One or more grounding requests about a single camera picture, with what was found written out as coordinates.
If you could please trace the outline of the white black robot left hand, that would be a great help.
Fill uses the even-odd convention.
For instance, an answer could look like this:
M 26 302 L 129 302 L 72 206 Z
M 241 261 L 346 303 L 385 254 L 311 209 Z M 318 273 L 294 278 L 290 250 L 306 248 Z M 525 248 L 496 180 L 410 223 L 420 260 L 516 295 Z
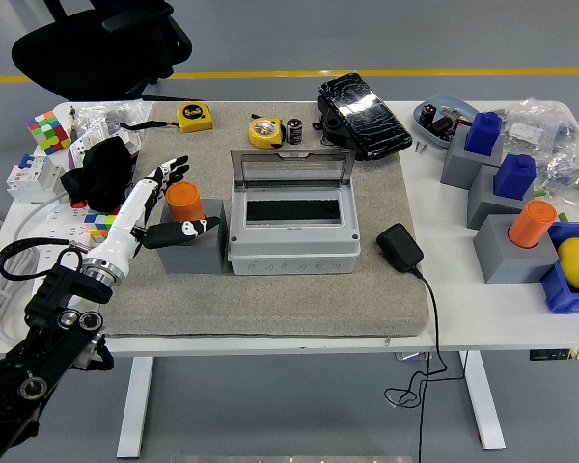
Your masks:
M 216 216 L 148 225 L 157 203 L 169 187 L 184 179 L 188 170 L 188 157 L 185 155 L 158 165 L 139 180 L 121 207 L 105 241 L 83 259 L 82 272 L 106 279 L 111 285 L 118 284 L 128 275 L 129 261 L 140 247 L 157 249 L 185 244 L 218 226 L 220 219 Z

